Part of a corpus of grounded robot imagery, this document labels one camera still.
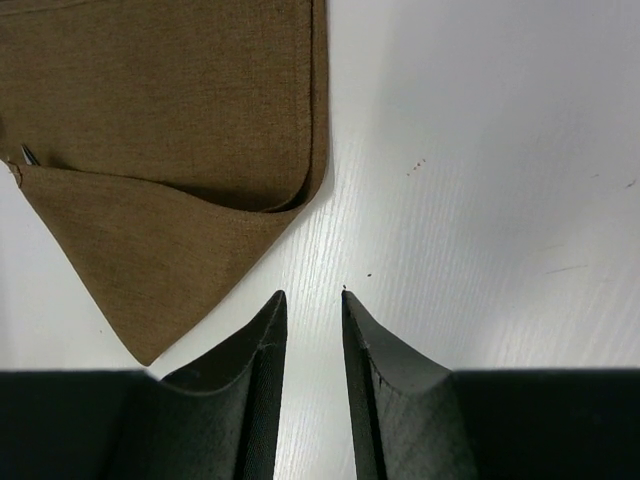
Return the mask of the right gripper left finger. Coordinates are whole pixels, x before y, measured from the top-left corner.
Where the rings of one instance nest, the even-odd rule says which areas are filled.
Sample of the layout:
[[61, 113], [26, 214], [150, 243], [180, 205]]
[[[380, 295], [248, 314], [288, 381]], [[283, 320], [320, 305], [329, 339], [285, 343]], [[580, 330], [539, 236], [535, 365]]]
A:
[[108, 479], [271, 479], [287, 303], [275, 292], [243, 328], [127, 399]]

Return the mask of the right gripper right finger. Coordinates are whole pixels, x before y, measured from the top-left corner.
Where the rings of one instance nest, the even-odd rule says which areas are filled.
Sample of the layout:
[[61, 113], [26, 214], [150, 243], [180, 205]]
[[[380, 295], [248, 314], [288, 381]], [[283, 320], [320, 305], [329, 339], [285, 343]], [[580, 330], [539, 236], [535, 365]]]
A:
[[342, 337], [356, 475], [477, 479], [452, 373], [342, 293]]

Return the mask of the brown cloth napkin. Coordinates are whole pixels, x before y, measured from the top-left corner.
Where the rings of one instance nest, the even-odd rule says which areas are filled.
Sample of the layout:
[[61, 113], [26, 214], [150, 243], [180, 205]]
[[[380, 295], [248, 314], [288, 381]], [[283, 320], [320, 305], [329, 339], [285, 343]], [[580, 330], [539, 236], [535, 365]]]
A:
[[322, 1], [1, 5], [1, 158], [143, 365], [310, 202], [328, 143]]

